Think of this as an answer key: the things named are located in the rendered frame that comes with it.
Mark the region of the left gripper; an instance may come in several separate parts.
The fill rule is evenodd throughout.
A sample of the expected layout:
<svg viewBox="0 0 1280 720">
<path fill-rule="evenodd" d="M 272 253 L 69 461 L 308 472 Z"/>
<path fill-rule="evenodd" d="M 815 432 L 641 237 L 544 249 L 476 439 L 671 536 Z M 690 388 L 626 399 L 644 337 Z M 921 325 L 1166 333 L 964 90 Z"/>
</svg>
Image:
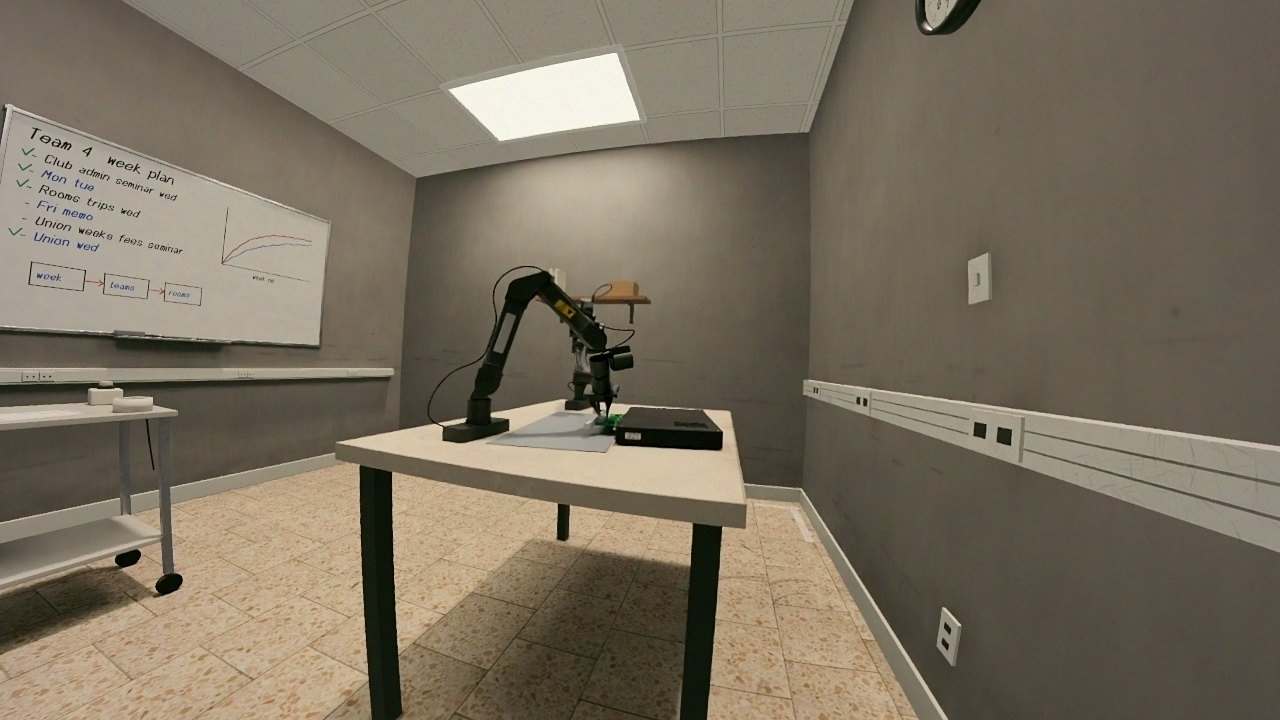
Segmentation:
<svg viewBox="0 0 1280 720">
<path fill-rule="evenodd" d="M 585 314 L 591 319 L 593 313 L 585 313 Z M 594 322 L 594 319 L 591 319 L 591 320 Z M 604 332 L 604 327 L 602 327 L 602 325 L 605 325 L 605 324 L 603 322 L 596 322 L 596 323 L 600 324 L 602 331 Z M 573 331 L 571 331 L 571 328 L 570 328 L 570 337 L 579 337 L 579 336 L 575 334 Z"/>
</svg>

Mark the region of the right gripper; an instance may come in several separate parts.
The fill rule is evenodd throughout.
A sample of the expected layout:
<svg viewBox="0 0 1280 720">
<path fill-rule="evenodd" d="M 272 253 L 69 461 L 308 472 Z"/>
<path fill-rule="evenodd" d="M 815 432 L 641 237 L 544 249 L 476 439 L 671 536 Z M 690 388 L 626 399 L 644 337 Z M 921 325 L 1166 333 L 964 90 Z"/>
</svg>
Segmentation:
<svg viewBox="0 0 1280 720">
<path fill-rule="evenodd" d="M 589 404 L 600 415 L 600 402 L 605 402 L 605 415 L 609 416 L 611 404 L 613 397 L 617 398 L 620 391 L 618 384 L 612 384 L 611 382 L 611 369 L 608 375 L 603 375 L 602 379 L 591 375 L 591 384 L 588 384 L 584 391 L 584 398 L 589 398 Z M 611 387 L 609 387 L 611 386 Z M 618 389 L 618 391 L 617 391 Z M 598 407 L 598 409 L 596 409 Z"/>
</svg>

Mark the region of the grey flat mat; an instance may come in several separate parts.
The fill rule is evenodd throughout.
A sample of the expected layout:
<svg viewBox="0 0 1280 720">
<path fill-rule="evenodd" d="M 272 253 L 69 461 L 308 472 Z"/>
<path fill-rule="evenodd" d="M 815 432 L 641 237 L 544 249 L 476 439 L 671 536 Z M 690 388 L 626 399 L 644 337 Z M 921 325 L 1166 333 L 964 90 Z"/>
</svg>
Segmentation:
<svg viewBox="0 0 1280 720">
<path fill-rule="evenodd" d="M 486 442 L 486 445 L 506 445 L 530 448 L 556 448 L 605 454 L 614 441 L 614 427 L 591 427 L 584 429 L 584 423 L 596 418 L 590 413 L 561 413 L 564 418 L 548 415 L 506 436 Z M 579 423 L 577 423 L 579 421 Z"/>
</svg>

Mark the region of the green circuit board with grey panel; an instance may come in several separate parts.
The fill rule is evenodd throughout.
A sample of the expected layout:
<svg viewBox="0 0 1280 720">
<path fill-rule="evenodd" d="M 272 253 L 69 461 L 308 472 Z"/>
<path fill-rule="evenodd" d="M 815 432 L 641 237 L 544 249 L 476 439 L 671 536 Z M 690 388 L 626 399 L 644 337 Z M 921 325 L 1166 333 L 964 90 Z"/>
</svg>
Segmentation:
<svg viewBox="0 0 1280 720">
<path fill-rule="evenodd" d="M 584 429 L 589 429 L 589 428 L 595 427 L 595 425 L 596 427 L 614 427 L 614 425 L 617 427 L 617 424 L 620 423 L 620 420 L 623 416 L 625 416 L 625 414 L 611 414 L 609 413 L 609 416 L 607 418 L 605 409 L 600 409 L 600 415 L 598 415 L 596 418 L 594 418 L 593 421 L 591 420 L 585 421 Z"/>
</svg>

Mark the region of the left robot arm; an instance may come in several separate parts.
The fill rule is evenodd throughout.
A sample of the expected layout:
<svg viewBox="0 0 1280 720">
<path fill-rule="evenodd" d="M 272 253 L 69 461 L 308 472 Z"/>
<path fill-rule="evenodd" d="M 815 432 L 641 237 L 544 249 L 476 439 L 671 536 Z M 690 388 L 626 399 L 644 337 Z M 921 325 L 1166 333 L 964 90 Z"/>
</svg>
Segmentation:
<svg viewBox="0 0 1280 720">
<path fill-rule="evenodd" d="M 590 302 L 584 302 L 584 301 L 590 301 Z M 582 304 L 584 304 L 584 310 L 582 310 Z M 580 309 L 582 310 L 582 313 L 593 313 L 593 307 L 594 307 L 594 300 L 591 302 L 591 299 L 581 299 Z M 588 397 L 586 398 L 582 397 L 582 393 L 584 393 L 584 389 L 586 388 L 586 386 L 591 384 L 590 366 L 588 366 L 588 363 L 586 363 L 586 356 L 588 356 L 589 352 L 588 352 L 588 347 L 585 345 L 582 345 L 581 341 L 577 341 L 577 340 L 579 340 L 579 337 L 573 337 L 572 338 L 572 354 L 579 360 L 579 361 L 576 361 L 575 372 L 573 372 L 573 380 L 575 380 L 573 398 L 566 400 L 566 401 L 570 401 L 570 402 L 564 401 L 564 404 L 588 404 L 589 402 Z M 573 348 L 573 341 L 576 342 L 576 348 Z M 585 352 L 586 352 L 586 355 L 585 355 Z"/>
</svg>

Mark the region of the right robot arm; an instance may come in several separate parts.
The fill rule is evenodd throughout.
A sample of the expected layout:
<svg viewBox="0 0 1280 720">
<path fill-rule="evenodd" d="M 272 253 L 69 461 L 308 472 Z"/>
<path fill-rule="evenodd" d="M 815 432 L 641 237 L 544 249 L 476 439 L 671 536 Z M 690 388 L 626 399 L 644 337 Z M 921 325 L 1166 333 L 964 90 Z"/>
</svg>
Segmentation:
<svg viewBox="0 0 1280 720">
<path fill-rule="evenodd" d="M 607 334 L 599 325 L 584 315 L 550 278 L 549 272 L 539 272 L 511 281 L 492 343 L 474 382 L 475 389 L 470 395 L 470 398 L 467 398 L 467 419 L 462 423 L 443 427 L 442 430 L 468 433 L 509 423 L 509 418 L 492 416 L 492 398 L 488 395 L 495 393 L 500 386 L 500 375 L 503 375 L 502 372 L 518 329 L 518 323 L 524 315 L 524 309 L 527 309 L 527 302 L 536 295 L 570 325 L 582 345 L 588 347 L 589 354 L 602 355 L 589 357 L 591 375 L 602 379 L 603 375 L 609 374 L 609 369 L 620 372 L 634 368 L 634 356 L 630 346 L 605 348 Z M 535 293 L 535 291 L 538 292 Z M 605 351 L 609 351 L 609 354 L 602 354 Z"/>
</svg>

